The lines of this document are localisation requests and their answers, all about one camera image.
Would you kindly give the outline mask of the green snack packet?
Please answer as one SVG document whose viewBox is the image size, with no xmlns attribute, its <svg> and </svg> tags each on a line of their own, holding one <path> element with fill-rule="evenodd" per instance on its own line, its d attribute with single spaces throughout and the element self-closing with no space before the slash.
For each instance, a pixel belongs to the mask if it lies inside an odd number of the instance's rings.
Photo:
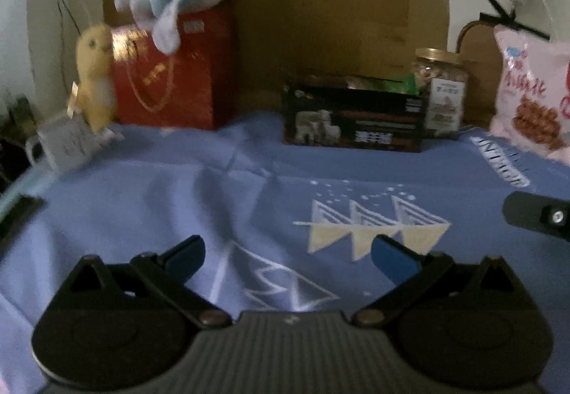
<svg viewBox="0 0 570 394">
<path fill-rule="evenodd" d="M 383 82 L 383 88 L 384 91 L 389 93 L 414 96 L 417 96 L 419 94 L 414 74 L 407 74 L 400 78 L 385 79 Z"/>
</svg>

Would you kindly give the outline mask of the pink twisted-snack bag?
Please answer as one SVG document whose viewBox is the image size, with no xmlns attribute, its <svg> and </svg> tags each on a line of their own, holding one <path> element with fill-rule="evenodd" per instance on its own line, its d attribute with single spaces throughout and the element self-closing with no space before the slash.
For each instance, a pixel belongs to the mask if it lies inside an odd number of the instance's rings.
<svg viewBox="0 0 570 394">
<path fill-rule="evenodd" d="M 569 164 L 569 44 L 503 26 L 494 39 L 502 71 L 491 134 Z"/>
</svg>

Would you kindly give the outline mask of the white enamel mug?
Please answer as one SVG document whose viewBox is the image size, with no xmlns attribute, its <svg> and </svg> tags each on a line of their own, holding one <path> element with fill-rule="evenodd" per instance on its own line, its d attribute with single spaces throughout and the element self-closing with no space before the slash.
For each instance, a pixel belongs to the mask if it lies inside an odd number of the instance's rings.
<svg viewBox="0 0 570 394">
<path fill-rule="evenodd" d="M 41 124 L 25 142 L 25 152 L 32 165 L 38 163 L 34 155 L 37 147 L 54 172 L 74 171 L 91 161 L 102 148 L 81 113 L 69 117 L 64 111 Z"/>
</svg>

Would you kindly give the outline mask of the black cardboard storage box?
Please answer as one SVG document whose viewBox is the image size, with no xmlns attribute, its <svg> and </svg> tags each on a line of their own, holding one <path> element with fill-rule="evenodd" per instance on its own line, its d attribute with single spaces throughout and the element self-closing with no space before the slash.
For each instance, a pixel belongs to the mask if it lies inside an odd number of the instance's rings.
<svg viewBox="0 0 570 394">
<path fill-rule="evenodd" d="M 297 73 L 284 81 L 284 139 L 300 146 L 417 153 L 426 104 L 384 91 L 383 78 Z"/>
</svg>

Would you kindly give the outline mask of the clear nut jar gold lid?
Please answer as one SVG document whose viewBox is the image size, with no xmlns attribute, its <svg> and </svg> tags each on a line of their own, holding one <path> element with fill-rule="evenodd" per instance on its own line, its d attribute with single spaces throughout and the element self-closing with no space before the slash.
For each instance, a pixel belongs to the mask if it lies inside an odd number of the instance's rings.
<svg viewBox="0 0 570 394">
<path fill-rule="evenodd" d="M 424 128 L 433 138 L 454 138 L 461 127 L 468 73 L 457 53 L 417 48 L 411 65 L 426 103 Z"/>
</svg>

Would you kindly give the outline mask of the brown wooden chair back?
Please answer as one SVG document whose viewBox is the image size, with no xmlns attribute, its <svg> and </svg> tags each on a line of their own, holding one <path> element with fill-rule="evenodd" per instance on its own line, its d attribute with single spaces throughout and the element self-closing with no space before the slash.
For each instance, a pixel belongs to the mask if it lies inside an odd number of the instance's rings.
<svg viewBox="0 0 570 394">
<path fill-rule="evenodd" d="M 456 52 L 468 73 L 463 122 L 488 130 L 496 114 L 502 72 L 502 56 L 494 38 L 494 25 L 469 22 L 458 36 Z"/>
</svg>

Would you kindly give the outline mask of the red gift bag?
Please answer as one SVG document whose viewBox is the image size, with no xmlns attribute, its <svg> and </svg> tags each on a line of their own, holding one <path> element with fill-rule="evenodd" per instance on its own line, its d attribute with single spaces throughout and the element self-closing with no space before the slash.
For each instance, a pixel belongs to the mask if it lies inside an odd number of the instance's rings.
<svg viewBox="0 0 570 394">
<path fill-rule="evenodd" d="M 180 16 L 177 27 L 181 45 L 172 55 L 135 25 L 112 31 L 119 123 L 216 130 L 231 120 L 239 59 L 231 5 Z"/>
</svg>

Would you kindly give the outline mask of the yellow duck plush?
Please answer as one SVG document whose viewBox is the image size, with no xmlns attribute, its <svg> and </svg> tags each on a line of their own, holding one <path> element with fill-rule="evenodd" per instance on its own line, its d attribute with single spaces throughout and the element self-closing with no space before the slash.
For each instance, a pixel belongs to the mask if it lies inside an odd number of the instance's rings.
<svg viewBox="0 0 570 394">
<path fill-rule="evenodd" d="M 104 131 L 117 111 L 112 81 L 113 39 L 106 24 L 86 29 L 76 44 L 78 81 L 72 85 L 67 114 L 81 113 L 94 134 Z"/>
</svg>

